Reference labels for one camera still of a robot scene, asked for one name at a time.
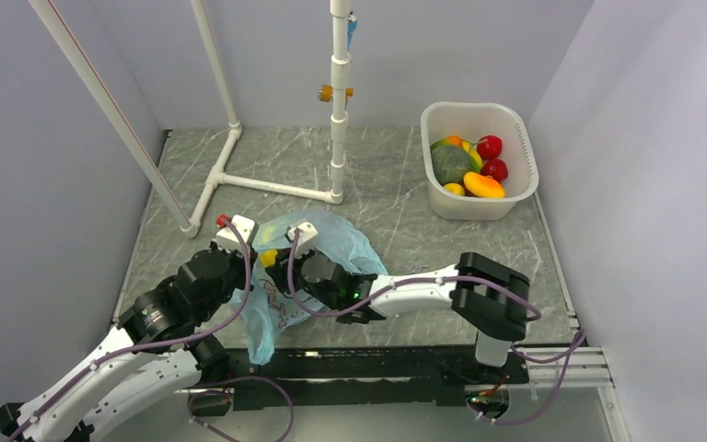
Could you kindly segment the light blue plastic bag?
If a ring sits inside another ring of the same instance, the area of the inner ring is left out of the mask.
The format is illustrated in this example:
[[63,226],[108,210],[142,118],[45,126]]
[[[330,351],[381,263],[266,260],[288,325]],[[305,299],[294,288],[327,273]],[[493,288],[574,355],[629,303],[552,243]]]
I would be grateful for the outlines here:
[[[318,250],[353,273],[388,272],[371,246],[367,236],[349,220],[334,212],[321,209],[303,209],[280,215],[262,224],[252,246],[258,253],[290,246],[285,237],[295,223],[308,221],[318,231],[315,245]],[[260,264],[251,273],[251,291],[246,307],[240,313],[248,336],[249,361],[255,365],[270,362],[276,338],[288,327],[310,318],[289,296],[275,288],[273,279]]]

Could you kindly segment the yellow fake lemon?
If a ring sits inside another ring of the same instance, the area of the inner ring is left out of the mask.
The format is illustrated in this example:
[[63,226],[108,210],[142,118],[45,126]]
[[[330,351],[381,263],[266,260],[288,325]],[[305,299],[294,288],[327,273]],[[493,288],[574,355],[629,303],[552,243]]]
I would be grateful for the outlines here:
[[465,188],[459,183],[449,182],[449,183],[445,184],[443,186],[443,188],[447,192],[457,195],[457,196],[466,196],[467,195]]

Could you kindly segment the orange fake mango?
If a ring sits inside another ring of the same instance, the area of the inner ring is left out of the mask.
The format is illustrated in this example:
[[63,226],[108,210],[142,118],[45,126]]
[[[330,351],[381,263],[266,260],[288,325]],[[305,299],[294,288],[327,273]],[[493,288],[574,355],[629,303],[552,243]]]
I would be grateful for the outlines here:
[[467,172],[463,177],[467,193],[478,198],[502,199],[506,196],[503,185],[491,176]]

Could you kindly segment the yellow fake banana bunch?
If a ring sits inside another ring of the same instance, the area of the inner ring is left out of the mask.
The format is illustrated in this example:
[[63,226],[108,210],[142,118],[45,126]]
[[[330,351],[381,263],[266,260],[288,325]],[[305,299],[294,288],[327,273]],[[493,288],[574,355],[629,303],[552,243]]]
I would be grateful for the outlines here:
[[264,269],[272,268],[281,260],[280,251],[275,249],[262,251],[259,253],[259,260]]

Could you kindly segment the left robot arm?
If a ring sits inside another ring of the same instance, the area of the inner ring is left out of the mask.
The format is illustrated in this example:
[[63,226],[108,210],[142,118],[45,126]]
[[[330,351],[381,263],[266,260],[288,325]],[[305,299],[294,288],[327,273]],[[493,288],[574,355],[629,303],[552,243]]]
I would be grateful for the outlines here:
[[258,254],[211,245],[140,295],[102,342],[60,381],[27,402],[0,407],[10,441],[100,441],[178,389],[220,384],[229,356],[210,320],[249,287]]

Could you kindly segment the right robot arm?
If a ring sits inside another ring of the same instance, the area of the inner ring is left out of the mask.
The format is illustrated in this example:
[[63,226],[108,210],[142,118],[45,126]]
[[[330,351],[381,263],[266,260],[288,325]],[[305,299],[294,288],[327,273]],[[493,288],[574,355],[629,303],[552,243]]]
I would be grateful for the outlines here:
[[323,316],[340,323],[368,324],[418,311],[455,312],[477,331],[470,358],[475,378],[502,375],[510,347],[525,339],[540,312],[528,301],[530,280],[521,272],[476,252],[426,273],[394,276],[353,273],[320,251],[293,257],[267,250],[260,263],[277,290],[294,301],[316,300]]

